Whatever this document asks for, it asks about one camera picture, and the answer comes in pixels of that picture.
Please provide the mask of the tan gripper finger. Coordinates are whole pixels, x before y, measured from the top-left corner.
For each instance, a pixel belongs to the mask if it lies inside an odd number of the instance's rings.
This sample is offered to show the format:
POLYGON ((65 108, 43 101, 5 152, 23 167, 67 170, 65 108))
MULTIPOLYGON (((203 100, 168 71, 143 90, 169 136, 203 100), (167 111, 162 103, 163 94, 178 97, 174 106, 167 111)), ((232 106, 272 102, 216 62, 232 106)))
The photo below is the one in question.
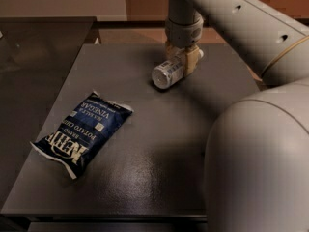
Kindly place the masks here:
POLYGON ((195 71, 199 60, 202 58, 202 51, 198 45, 193 45, 185 49, 184 57, 185 63, 183 76, 187 77, 195 71))
POLYGON ((165 42, 165 53, 167 60, 172 59, 179 51, 180 49, 176 46, 173 46, 170 41, 165 42))

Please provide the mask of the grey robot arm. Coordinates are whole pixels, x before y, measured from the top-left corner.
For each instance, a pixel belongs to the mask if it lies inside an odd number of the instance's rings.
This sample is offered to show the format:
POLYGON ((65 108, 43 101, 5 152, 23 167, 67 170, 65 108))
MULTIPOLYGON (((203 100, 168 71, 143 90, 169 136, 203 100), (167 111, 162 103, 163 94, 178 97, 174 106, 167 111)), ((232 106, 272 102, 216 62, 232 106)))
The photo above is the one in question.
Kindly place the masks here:
POLYGON ((181 0, 267 86, 215 121, 208 232, 309 232, 308 28, 259 0, 181 0))

